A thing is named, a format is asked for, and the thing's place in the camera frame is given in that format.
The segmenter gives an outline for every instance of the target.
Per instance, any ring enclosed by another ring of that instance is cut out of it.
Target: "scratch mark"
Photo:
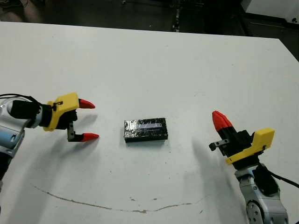
[[[40,189],[38,188],[37,186],[34,186],[32,185],[35,189],[49,195],[49,196],[52,196],[52,197],[55,197],[57,199],[60,199],[60,200],[63,200],[63,201],[66,201],[66,202],[72,202],[72,203],[76,203],[76,204],[81,204],[81,205],[87,205],[87,206],[92,206],[92,207],[96,207],[96,208],[99,208],[99,209],[106,209],[106,210],[114,210],[114,211],[123,211],[123,212],[137,212],[137,213],[142,213],[142,214],[146,214],[148,212],[157,212],[157,211],[161,211],[163,209],[168,209],[168,208],[173,208],[173,207],[178,207],[178,206],[181,206],[181,205],[194,205],[194,204],[197,204],[198,202],[200,202],[201,200],[203,200],[204,198],[206,198],[207,196],[199,199],[197,202],[195,203],[182,203],[182,204],[174,204],[174,205],[167,205],[167,206],[164,206],[162,208],[159,208],[159,209],[156,209],[156,210],[126,210],[126,209],[113,209],[113,208],[109,208],[109,207],[105,207],[105,206],[100,206],[100,205],[97,205],[97,204],[91,204],[91,203],[85,203],[85,202],[79,202],[79,201],[75,201],[73,199],[67,199],[67,198],[64,198],[64,197],[60,197],[60,196],[57,196],[57,195],[54,195],[48,191],[45,191],[43,189]]]
[[[192,204],[192,203],[182,203],[182,204],[168,205],[168,206],[165,206],[165,207],[162,207],[160,209],[153,210],[153,211],[160,211],[162,209],[167,209],[167,208],[172,208],[172,207],[178,207],[178,206],[181,206],[181,205],[190,205],[190,204]]]

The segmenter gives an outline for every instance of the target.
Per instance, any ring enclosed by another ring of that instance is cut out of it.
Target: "dark floor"
[[[3,10],[1,21],[65,24],[91,27],[173,31],[176,7],[171,2],[150,0],[21,0],[24,8]],[[184,4],[180,13],[179,31],[209,33],[203,7]],[[247,17],[241,10],[223,15],[219,33],[279,38],[299,60],[299,28],[286,28],[281,22]]]

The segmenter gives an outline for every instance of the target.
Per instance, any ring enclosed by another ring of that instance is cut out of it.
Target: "black box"
[[[126,142],[168,139],[165,118],[125,120]]]

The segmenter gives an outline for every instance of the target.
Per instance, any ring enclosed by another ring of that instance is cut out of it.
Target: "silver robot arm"
[[[31,114],[20,109],[24,102],[31,106]],[[42,106],[19,97],[8,98],[0,104],[0,190],[2,178],[25,136],[24,128],[37,127],[42,120],[42,110]]]
[[[288,224],[286,209],[280,201],[279,187],[263,164],[237,170],[235,176],[245,198],[249,223]]]

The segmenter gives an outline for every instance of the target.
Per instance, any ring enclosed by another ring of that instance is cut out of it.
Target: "black cable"
[[[291,180],[289,180],[289,179],[286,179],[286,178],[284,178],[284,177],[282,177],[282,176],[279,176],[279,175],[277,175],[277,174],[275,174],[275,173],[269,171],[266,167],[262,166],[261,163],[259,163],[258,165],[259,165],[260,167],[262,167],[263,169],[267,170],[267,172],[268,172],[271,176],[273,176],[273,177],[275,177],[275,178],[277,178],[277,179],[279,179],[279,180],[282,180],[282,181],[284,181],[284,182],[286,182],[286,183],[288,183],[288,184],[290,184],[290,185],[293,185],[293,186],[299,188],[299,184],[297,184],[296,182],[291,181]]]
[[[28,99],[34,103],[42,105],[40,102],[38,102],[36,99],[34,99],[31,96],[25,96],[25,95],[16,94],[16,93],[0,94],[0,99],[8,99],[8,98],[14,98],[14,97],[22,97],[22,98]]]
[[[268,170],[268,172],[269,172],[269,174],[271,174],[273,177],[275,177],[275,178],[277,178],[277,179],[279,179],[279,180],[282,180],[282,181],[284,181],[284,182],[286,182],[286,183],[288,183],[288,184],[291,184],[291,185],[293,185],[293,186],[299,188],[299,184],[297,184],[296,182],[291,181],[291,180],[289,180],[289,179],[286,179],[286,178],[284,178],[284,177],[282,177],[282,176],[278,176],[277,174],[274,174],[274,173],[272,173],[272,172],[269,171],[269,170]]]

